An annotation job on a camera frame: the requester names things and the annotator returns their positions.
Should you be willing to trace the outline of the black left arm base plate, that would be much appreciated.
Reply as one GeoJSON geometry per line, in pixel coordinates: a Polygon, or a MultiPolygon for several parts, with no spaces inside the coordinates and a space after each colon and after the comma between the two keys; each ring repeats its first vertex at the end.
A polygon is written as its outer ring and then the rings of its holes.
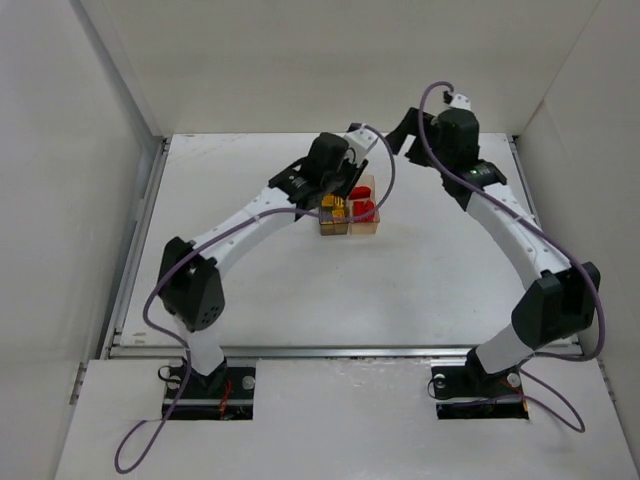
{"type": "Polygon", "coordinates": [[[169,420],[235,421],[252,420],[256,388],[256,365],[228,365],[212,376],[193,371],[188,380],[185,362],[158,369],[165,383],[161,415],[169,420]]]}

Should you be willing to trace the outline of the red small lego brick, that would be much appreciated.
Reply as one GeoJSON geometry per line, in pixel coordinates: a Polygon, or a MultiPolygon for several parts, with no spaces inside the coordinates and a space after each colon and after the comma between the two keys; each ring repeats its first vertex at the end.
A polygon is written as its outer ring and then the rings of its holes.
{"type": "Polygon", "coordinates": [[[352,204],[355,223],[371,223],[375,221],[376,204],[371,200],[356,200],[352,204]]]}

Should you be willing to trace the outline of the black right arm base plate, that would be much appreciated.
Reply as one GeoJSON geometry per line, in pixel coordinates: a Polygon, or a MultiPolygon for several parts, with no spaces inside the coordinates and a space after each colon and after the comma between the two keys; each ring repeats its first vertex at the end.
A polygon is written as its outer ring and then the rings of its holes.
{"type": "Polygon", "coordinates": [[[467,366],[433,366],[427,388],[439,420],[529,419],[515,367],[480,379],[467,366]]]}

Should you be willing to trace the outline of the yellow striped lego brick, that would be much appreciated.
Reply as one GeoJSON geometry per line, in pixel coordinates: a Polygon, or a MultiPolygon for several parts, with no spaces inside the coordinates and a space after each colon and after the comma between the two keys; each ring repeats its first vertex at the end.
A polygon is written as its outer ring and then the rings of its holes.
{"type": "Polygon", "coordinates": [[[321,202],[321,207],[326,209],[344,209],[345,208],[345,200],[336,195],[328,194],[323,197],[321,202]]]}

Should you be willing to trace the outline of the yellow butterfly lego brick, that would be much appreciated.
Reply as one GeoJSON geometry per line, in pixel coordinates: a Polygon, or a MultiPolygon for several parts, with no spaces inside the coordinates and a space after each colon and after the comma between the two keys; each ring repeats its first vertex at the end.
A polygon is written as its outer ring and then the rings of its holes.
{"type": "Polygon", "coordinates": [[[330,209],[321,209],[319,211],[319,222],[321,224],[329,224],[332,225],[334,220],[333,220],[333,215],[332,215],[332,211],[330,209]]]}

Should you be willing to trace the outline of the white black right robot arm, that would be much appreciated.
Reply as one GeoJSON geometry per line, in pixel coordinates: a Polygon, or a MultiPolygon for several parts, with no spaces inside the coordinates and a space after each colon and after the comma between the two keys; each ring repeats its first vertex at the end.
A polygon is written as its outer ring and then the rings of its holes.
{"type": "Polygon", "coordinates": [[[504,395],[522,361],[592,325],[600,273],[590,262],[574,266],[526,219],[505,175],[481,159],[479,123],[470,110],[450,107],[433,116],[410,108],[387,141],[399,152],[408,137],[414,139],[409,161],[440,172],[445,191],[488,232],[524,288],[510,323],[472,348],[464,365],[434,368],[436,397],[504,395]]]}

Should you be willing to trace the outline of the red angled lego brick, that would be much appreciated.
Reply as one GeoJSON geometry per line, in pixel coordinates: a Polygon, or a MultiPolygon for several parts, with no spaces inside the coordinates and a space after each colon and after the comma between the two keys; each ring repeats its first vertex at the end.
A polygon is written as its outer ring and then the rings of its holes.
{"type": "Polygon", "coordinates": [[[350,193],[349,199],[352,201],[369,199],[372,195],[372,190],[366,185],[356,186],[350,193]]]}

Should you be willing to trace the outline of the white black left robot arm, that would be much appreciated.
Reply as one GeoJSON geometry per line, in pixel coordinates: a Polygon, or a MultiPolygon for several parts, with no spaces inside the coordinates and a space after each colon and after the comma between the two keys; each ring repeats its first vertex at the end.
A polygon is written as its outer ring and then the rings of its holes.
{"type": "Polygon", "coordinates": [[[159,298],[187,332],[190,382],[196,388],[211,394],[225,375],[226,357],[215,333],[225,308],[225,275],[268,236],[318,209],[326,195],[349,195],[376,143],[377,137],[364,128],[342,136],[323,132],[306,156],[273,176],[225,222],[190,241],[175,237],[165,245],[159,276],[173,274],[159,298]]]}

